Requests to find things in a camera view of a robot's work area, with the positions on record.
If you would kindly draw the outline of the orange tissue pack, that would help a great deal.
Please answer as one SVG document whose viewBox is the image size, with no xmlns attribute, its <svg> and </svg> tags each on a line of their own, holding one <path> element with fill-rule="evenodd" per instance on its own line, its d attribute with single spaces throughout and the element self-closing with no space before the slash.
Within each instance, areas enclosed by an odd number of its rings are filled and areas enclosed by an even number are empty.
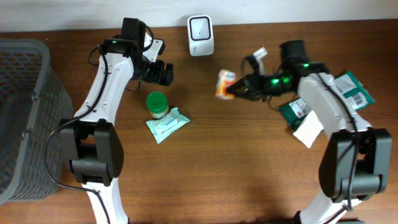
<svg viewBox="0 0 398 224">
<path fill-rule="evenodd" d="M 227 92 L 227 88 L 236 81 L 236 74 L 230 70 L 222 69 L 218 74 L 215 96 L 222 100 L 232 100 L 234 95 Z"/>
</svg>

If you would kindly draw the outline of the green lid jar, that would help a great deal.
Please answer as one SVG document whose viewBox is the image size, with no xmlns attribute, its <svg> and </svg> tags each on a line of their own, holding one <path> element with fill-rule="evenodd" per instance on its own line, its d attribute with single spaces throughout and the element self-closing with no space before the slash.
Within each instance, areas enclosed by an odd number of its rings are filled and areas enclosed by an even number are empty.
<svg viewBox="0 0 398 224">
<path fill-rule="evenodd" d="M 155 119 L 163 118 L 169 112 L 169 103 L 166 96 L 159 91 L 148 94 L 146 106 L 151 116 Z"/>
</svg>

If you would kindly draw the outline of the mint wet wipes pack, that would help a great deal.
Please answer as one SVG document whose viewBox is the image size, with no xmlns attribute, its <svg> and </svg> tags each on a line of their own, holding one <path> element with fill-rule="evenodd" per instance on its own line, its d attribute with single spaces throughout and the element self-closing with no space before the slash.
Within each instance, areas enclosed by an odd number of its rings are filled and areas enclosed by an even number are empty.
<svg viewBox="0 0 398 224">
<path fill-rule="evenodd" d="M 180 114 L 178 108 L 172 108 L 163 118 L 146 122 L 157 144 L 169 137 L 176 130 L 180 129 L 190 120 Z"/>
</svg>

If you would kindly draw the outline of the white tube with cork cap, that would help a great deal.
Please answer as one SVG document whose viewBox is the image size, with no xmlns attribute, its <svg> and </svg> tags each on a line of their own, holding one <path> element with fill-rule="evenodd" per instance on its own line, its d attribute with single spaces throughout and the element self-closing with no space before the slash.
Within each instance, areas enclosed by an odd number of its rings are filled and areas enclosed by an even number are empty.
<svg viewBox="0 0 398 224">
<path fill-rule="evenodd" d="M 314 110 L 311 110 L 293 135 L 307 148 L 311 148 L 317 136 L 322 131 L 323 125 L 319 121 Z"/>
</svg>

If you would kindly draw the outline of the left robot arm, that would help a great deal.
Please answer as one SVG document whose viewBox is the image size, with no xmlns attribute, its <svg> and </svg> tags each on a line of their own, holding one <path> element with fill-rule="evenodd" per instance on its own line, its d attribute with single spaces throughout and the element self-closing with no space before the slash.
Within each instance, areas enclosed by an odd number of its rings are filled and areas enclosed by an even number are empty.
<svg viewBox="0 0 398 224">
<path fill-rule="evenodd" d="M 165 49 L 148 25 L 124 18 L 121 32 L 95 47 L 98 71 L 89 94 L 71 119 L 62 119 L 46 139 L 58 138 L 67 170 L 88 194 L 97 223 L 129 223 L 118 177 L 124 149 L 114 123 L 125 87 L 131 80 L 169 86 L 174 66 L 158 60 Z"/>
</svg>

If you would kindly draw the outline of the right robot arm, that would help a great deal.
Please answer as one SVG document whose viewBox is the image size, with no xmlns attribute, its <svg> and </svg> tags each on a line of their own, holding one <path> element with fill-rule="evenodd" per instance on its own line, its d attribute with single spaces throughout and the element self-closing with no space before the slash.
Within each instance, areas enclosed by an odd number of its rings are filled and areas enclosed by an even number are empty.
<svg viewBox="0 0 398 224">
<path fill-rule="evenodd" d="M 354 206 L 385 191 L 389 177 L 392 136 L 373 128 L 339 91 L 322 62 L 311 62 L 303 40 L 280 44 L 281 63 L 263 75 L 257 55 L 246 60 L 253 72 L 227 87 L 227 93 L 251 101 L 294 92 L 323 125 L 328 145 L 319 166 L 320 191 L 299 210 L 293 223 L 338 223 Z"/>
</svg>

